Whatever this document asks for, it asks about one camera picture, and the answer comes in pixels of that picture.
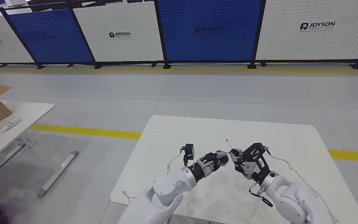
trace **yellow floor line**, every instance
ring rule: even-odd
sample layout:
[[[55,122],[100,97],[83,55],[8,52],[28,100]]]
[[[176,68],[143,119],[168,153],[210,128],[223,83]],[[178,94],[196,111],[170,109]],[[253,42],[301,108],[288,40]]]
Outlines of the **yellow floor line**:
[[[59,125],[47,125],[47,124],[34,124],[31,126],[32,130],[48,130],[51,132],[64,132],[73,134],[88,134],[92,136],[107,136],[115,138],[131,138],[139,139],[140,132],[124,132],[121,130],[103,130],[94,128],[79,128],[79,127],[67,127]]]
[[[246,68],[1,68],[0,72],[248,72],[248,73],[358,73],[358,69],[246,69]]]
[[[31,127],[32,130],[47,130],[51,132],[64,132],[73,134],[88,134],[92,136],[107,136],[115,138],[130,138],[139,139],[142,135],[140,132],[125,132],[122,130],[103,130],[94,128],[79,128],[68,127],[59,125],[47,125],[47,124],[34,124]],[[328,150],[332,158],[341,160],[356,160],[358,161],[358,151],[345,151],[345,150]]]
[[[358,151],[329,150],[332,158],[341,160],[358,160]]]

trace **white table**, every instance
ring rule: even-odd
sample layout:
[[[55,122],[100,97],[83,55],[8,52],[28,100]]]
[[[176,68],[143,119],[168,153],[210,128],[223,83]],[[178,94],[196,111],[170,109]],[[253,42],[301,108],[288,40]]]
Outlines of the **white table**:
[[[16,124],[13,128],[5,132],[0,132],[0,152],[6,149],[21,135],[22,132],[28,129],[40,118],[42,118],[55,106],[54,104],[42,104],[36,102],[19,102],[4,100],[2,100],[1,102],[3,102],[10,109],[10,111],[12,111],[12,115],[0,121],[0,129],[4,127],[8,121],[12,120],[15,117],[19,116],[22,121]],[[16,152],[18,152],[25,145],[26,142],[20,142],[8,154],[2,155],[0,153],[0,167],[4,165],[13,155],[16,154]],[[77,151],[73,151],[62,165],[57,166],[55,162],[52,161],[50,158],[45,158],[43,155],[37,153],[37,155],[44,159],[48,164],[51,164],[52,168],[55,170],[55,173],[37,193],[38,197],[42,198],[46,194],[48,189],[53,185],[56,179],[66,169],[66,167],[77,154]]]
[[[287,159],[321,194],[340,224],[356,219],[357,203],[318,132],[310,125],[297,124],[153,116],[112,191],[111,201],[128,204],[122,190],[130,196],[138,195],[166,173],[168,162],[186,143],[194,144],[198,159],[208,152],[230,151],[226,139],[243,150],[261,142],[274,156]],[[183,166],[182,156],[172,162],[171,170]],[[265,159],[271,170],[301,181],[286,163],[269,155]],[[245,179],[229,162],[185,193],[175,213],[227,224],[288,224],[275,208],[249,194],[247,188],[253,180]]]

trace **white pegboard panel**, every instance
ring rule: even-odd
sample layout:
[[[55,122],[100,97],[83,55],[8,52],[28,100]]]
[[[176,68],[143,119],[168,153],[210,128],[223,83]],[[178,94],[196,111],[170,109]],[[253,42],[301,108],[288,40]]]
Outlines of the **white pegboard panel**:
[[[357,9],[357,0],[267,0],[256,59],[357,59]]]
[[[10,25],[0,16],[0,63],[33,63]]]
[[[163,60],[154,2],[76,8],[74,13],[96,61]]]

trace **white cylindrical object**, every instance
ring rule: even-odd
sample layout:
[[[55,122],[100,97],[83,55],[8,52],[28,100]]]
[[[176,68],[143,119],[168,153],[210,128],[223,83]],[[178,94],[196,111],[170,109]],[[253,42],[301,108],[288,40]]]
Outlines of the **white cylindrical object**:
[[[8,123],[5,124],[5,126],[1,129],[2,131],[7,131],[10,128],[14,127],[16,124],[18,124],[22,119],[20,117],[16,117],[12,120],[10,120]]]

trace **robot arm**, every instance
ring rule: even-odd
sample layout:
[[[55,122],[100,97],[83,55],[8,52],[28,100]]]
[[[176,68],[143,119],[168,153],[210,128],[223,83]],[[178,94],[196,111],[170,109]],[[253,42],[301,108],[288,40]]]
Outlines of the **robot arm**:
[[[261,196],[265,192],[274,202],[279,213],[292,224],[335,224],[336,219],[319,201],[313,189],[270,171],[263,157],[266,151],[270,153],[261,143],[254,143],[245,151],[239,149],[230,151],[235,169],[261,186],[257,194],[251,194],[262,198],[263,202],[272,207],[272,204]],[[279,194],[277,190],[282,186],[286,186],[286,189]]]
[[[184,150],[188,148],[194,151],[192,144],[187,144]],[[225,166],[228,161],[229,158],[225,152],[208,153],[192,166],[184,166],[180,170],[155,180],[153,186],[140,193],[128,205],[119,224],[164,224],[182,202],[183,192],[191,191],[199,180],[217,171],[221,166]],[[157,208],[153,205],[154,195],[165,208]]]

